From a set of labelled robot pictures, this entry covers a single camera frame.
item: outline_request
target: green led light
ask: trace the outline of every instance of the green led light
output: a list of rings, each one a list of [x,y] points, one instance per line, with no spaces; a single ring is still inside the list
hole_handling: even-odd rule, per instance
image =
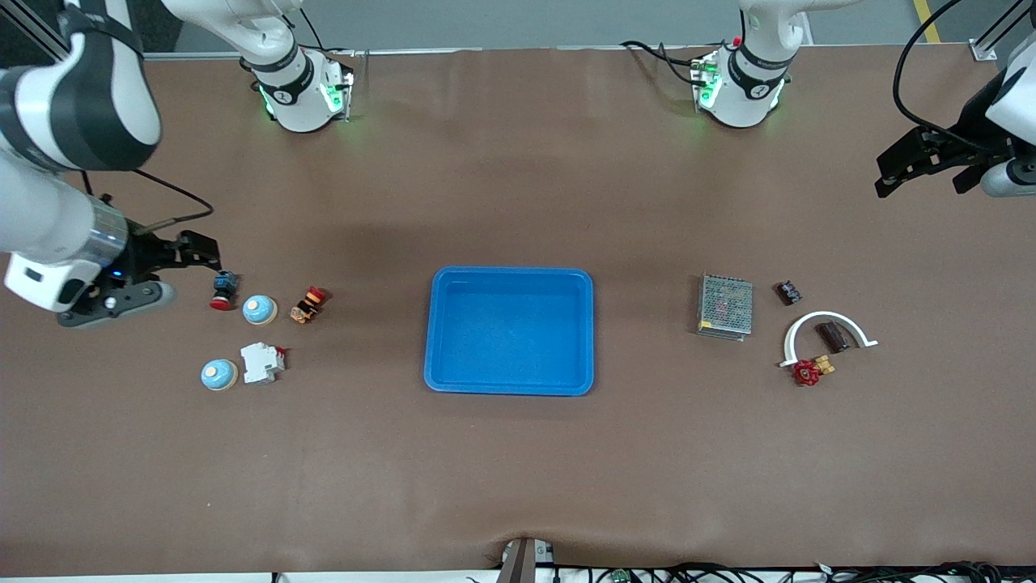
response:
[[[322,94],[324,100],[327,101],[327,109],[333,112],[339,112],[342,110],[342,91],[336,89],[334,85],[327,86],[323,83],[320,84],[320,88],[323,89]]]
[[[266,106],[266,113],[268,113],[268,114],[270,114],[270,116],[272,116],[274,115],[274,106],[269,105],[269,96],[266,95],[266,90],[262,88],[262,85],[259,86],[259,94],[262,95],[262,103],[263,103],[263,105]]]
[[[700,98],[698,99],[698,103],[701,105],[701,107],[711,108],[713,105],[716,104],[716,95],[722,88],[722,85],[719,84],[718,81],[719,81],[719,76],[717,75],[712,82],[710,82],[707,86],[701,88],[701,95]]]

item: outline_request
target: blue plastic tray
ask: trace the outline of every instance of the blue plastic tray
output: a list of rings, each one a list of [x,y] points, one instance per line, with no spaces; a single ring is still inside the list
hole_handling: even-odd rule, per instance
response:
[[[594,384],[582,269],[447,266],[432,280],[425,382],[436,391],[578,397]]]

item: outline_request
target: brown table surface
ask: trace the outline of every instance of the brown table surface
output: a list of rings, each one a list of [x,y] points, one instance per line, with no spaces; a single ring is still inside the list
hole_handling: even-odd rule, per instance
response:
[[[617,51],[371,58],[352,122],[313,135],[270,123],[233,61],[149,63],[147,168],[215,203],[192,228],[242,294],[335,297],[255,328],[189,269],[164,273],[174,305],[67,331],[4,290],[0,573],[481,567],[521,535],[569,563],[1036,562],[1036,201],[957,196],[949,173],[875,197],[910,126],[897,55],[803,50],[745,130]],[[944,122],[995,74],[963,46],[912,58],[905,97]],[[142,222],[193,208],[94,182]],[[429,390],[447,264],[585,268],[591,392]],[[688,332],[706,270],[757,284],[748,342]],[[769,290],[784,279],[801,304]],[[881,345],[799,388],[775,365],[814,311]],[[260,341],[290,349],[276,384],[199,384]]]

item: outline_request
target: yellow floor stripe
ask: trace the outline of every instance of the yellow floor stripe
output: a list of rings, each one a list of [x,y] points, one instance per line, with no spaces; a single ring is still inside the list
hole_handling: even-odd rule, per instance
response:
[[[931,8],[928,7],[928,0],[914,0],[914,9],[917,10],[917,18],[921,19],[921,22],[931,18]],[[936,30],[936,23],[931,23],[924,31],[924,39],[928,42],[942,42],[939,39],[939,31]]]

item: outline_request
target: gray floor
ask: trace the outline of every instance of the gray floor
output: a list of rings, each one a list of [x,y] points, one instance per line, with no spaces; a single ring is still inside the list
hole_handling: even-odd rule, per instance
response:
[[[932,9],[947,0],[930,0]],[[967,0],[938,23],[944,41],[978,36],[1013,0]],[[735,0],[309,0],[306,10],[326,47],[357,50],[614,46],[640,39],[703,45],[738,33]],[[299,14],[296,33],[314,43]],[[817,45],[903,43],[920,24],[913,0],[864,0],[809,13]],[[1031,28],[1023,23],[1003,45]],[[186,25],[177,51],[227,51],[208,32]]]

